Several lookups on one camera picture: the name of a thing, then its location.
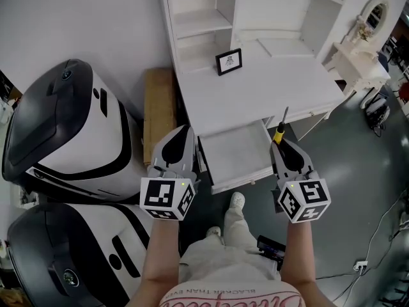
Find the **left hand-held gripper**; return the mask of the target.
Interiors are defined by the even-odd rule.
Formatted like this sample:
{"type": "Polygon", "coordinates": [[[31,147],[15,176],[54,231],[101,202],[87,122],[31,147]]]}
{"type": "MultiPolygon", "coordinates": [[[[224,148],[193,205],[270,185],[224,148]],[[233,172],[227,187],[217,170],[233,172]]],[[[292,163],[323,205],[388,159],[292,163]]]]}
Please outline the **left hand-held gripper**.
{"type": "Polygon", "coordinates": [[[141,179],[139,206],[155,219],[182,221],[196,195],[195,135],[189,125],[167,134],[153,150],[148,176],[141,179]]]}

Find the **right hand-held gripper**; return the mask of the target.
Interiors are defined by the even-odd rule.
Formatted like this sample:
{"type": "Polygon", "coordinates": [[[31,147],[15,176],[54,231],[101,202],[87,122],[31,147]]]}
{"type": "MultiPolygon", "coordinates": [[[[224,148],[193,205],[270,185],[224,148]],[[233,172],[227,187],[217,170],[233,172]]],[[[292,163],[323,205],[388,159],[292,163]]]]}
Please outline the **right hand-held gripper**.
{"type": "Polygon", "coordinates": [[[325,179],[320,178],[309,155],[284,138],[280,143],[273,141],[271,148],[278,205],[293,224],[319,219],[331,198],[325,179]]]}

